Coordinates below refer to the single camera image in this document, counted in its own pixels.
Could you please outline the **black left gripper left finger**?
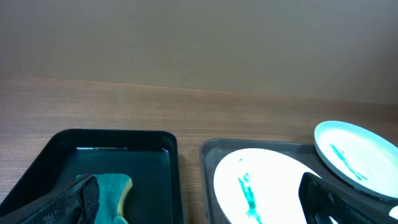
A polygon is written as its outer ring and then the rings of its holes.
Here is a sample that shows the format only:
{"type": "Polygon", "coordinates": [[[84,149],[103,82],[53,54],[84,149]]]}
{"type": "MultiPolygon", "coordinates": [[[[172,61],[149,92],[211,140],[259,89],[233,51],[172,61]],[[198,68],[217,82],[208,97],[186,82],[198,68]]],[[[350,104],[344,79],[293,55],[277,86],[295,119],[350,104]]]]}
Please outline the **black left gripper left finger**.
{"type": "Polygon", "coordinates": [[[99,207],[97,178],[85,174],[1,217],[1,223],[91,224],[99,207]]]}

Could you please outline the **white plate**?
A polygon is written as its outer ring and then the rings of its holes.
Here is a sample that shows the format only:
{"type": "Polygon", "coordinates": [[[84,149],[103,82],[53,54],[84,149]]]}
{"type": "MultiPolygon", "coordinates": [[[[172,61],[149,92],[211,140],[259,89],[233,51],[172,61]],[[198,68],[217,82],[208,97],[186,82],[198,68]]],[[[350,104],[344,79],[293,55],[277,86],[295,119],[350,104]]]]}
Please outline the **white plate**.
{"type": "Polygon", "coordinates": [[[382,199],[397,199],[397,146],[343,121],[318,124],[314,145],[323,163],[350,186],[382,199]]]}

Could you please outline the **black water tray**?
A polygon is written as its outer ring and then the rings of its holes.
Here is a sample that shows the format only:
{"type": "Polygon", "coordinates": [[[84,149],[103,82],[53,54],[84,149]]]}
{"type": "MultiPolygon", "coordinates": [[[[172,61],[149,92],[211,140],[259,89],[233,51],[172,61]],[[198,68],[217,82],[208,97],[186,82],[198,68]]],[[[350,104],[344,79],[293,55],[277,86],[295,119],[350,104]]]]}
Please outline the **black water tray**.
{"type": "Polygon", "coordinates": [[[177,140],[165,131],[68,129],[54,135],[1,203],[1,215],[80,174],[126,174],[128,223],[184,222],[177,140]]]}

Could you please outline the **dark grey serving tray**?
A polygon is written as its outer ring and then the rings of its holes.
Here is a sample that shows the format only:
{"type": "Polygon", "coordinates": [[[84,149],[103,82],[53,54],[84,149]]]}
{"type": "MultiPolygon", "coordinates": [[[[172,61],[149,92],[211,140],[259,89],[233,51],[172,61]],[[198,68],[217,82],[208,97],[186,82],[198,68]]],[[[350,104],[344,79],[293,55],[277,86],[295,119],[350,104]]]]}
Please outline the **dark grey serving tray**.
{"type": "Polygon", "coordinates": [[[218,138],[210,139],[205,142],[200,149],[201,174],[207,223],[229,223],[229,220],[225,217],[221,211],[219,203],[217,202],[213,178],[216,166],[222,158],[231,152],[244,148],[270,149],[296,159],[314,170],[320,175],[320,177],[324,178],[329,183],[384,213],[389,213],[393,207],[397,206],[396,200],[383,200],[381,198],[374,197],[364,192],[360,192],[343,182],[337,175],[332,173],[332,171],[327,168],[319,158],[313,144],[218,138]]]}

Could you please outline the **green and yellow sponge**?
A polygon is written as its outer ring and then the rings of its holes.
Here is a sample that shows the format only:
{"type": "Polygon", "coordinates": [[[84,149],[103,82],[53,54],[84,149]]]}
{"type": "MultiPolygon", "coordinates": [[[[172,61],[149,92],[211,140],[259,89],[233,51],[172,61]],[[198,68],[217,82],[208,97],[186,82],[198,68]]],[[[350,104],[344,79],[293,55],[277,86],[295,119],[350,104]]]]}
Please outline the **green and yellow sponge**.
{"type": "Polygon", "coordinates": [[[94,174],[99,185],[99,209],[94,223],[128,224],[124,204],[132,189],[132,179],[126,174],[94,174]]]}

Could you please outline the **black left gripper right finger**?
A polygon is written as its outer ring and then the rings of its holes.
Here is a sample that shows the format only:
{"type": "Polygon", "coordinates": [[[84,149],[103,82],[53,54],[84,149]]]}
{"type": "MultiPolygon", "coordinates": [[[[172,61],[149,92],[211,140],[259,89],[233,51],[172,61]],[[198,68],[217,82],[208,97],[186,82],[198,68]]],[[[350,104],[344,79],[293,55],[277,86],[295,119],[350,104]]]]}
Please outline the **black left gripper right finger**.
{"type": "Polygon", "coordinates": [[[302,176],[298,196],[307,223],[397,224],[396,218],[309,172],[302,176]]]}

